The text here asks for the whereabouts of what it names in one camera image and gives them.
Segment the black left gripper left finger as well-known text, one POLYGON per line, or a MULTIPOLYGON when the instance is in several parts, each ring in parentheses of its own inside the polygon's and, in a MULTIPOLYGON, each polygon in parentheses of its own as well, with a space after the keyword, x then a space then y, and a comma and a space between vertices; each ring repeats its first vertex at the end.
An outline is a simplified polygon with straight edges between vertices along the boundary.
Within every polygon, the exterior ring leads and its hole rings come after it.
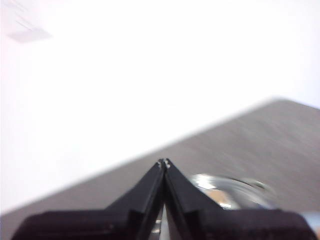
POLYGON ((14 240, 147 240, 163 206, 165 164, 158 160, 104 209, 47 211, 27 217, 14 240))

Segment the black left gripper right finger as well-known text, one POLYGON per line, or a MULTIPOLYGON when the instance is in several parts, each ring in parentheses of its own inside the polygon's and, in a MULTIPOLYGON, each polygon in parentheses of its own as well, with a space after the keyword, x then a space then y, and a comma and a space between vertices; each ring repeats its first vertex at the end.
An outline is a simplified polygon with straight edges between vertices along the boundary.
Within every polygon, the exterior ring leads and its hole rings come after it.
POLYGON ((315 240, 298 213, 280 209, 225 210, 166 158, 165 204, 183 240, 315 240))

